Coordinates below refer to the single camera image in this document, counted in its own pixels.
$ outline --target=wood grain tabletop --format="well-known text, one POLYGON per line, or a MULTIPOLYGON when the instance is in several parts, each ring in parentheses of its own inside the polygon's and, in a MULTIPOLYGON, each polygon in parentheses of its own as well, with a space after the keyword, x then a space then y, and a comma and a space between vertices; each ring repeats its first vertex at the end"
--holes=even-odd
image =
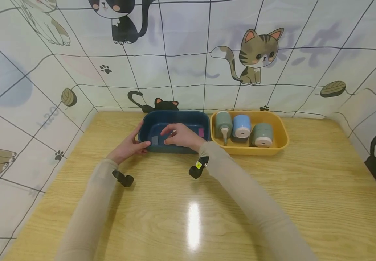
MULTIPOLYGON (((53 260, 95 165, 144 113, 100 112, 4 261, 53 260)), ((376 182, 338 124, 283 119, 290 145, 276 156, 233 156, 282 206, 320 260, 376 261, 376 182)), ((195 155, 149 153, 120 165, 95 260, 272 260, 265 241, 221 185, 188 170, 195 155)))

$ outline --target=bottle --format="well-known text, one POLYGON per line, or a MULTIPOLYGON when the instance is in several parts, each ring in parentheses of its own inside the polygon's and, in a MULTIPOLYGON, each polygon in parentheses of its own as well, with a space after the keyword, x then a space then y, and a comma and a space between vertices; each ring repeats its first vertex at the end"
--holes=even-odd
POLYGON ((251 123, 248 115, 237 115, 233 118, 232 142, 246 143, 251 132, 251 123))
POLYGON ((218 112, 214 123, 214 136, 216 138, 223 138, 224 146, 227 146, 227 138, 230 138, 232 129, 233 123, 230 113, 227 111, 218 112))
POLYGON ((259 123, 253 127, 249 139, 251 147, 269 148, 274 139, 273 128, 271 124, 259 123))

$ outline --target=wall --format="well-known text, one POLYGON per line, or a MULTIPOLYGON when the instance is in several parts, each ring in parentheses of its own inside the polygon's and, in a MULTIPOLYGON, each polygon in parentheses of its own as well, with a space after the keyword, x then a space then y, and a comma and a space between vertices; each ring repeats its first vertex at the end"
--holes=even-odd
POLYGON ((376 179, 376 0, 148 1, 0 0, 0 260, 101 110, 328 116, 376 179))

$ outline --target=long sleeve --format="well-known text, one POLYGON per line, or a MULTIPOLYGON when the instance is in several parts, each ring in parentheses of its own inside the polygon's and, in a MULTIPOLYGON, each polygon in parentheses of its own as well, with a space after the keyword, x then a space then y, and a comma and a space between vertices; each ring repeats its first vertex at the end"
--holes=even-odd
POLYGON ((278 204, 232 157, 214 142, 204 143, 200 157, 208 156, 207 170, 256 225, 278 261, 314 261, 317 257, 278 204))
POLYGON ((117 179, 117 164, 102 160, 89 179, 85 193, 70 218, 55 261, 92 261, 117 179))

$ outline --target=yellow tray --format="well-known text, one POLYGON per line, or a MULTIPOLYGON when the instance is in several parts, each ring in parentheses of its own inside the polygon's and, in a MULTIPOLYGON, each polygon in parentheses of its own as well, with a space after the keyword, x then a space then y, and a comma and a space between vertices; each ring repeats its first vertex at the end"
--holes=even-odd
POLYGON ((250 118, 250 123, 252 129, 256 124, 259 123, 269 123, 273 127, 274 138, 273 143, 270 148, 256 148, 249 147, 249 140, 246 143, 234 143, 230 139, 227 141, 227 146, 224 146, 222 138, 214 137, 214 124, 216 120, 216 114, 214 113, 211 118, 211 137, 212 141, 220 145, 227 153, 232 155, 268 155, 272 156, 282 151, 290 143, 290 138, 288 137, 287 130, 285 129, 284 123, 281 118, 272 112, 265 111, 228 111, 232 119, 239 114, 248 115, 250 118))

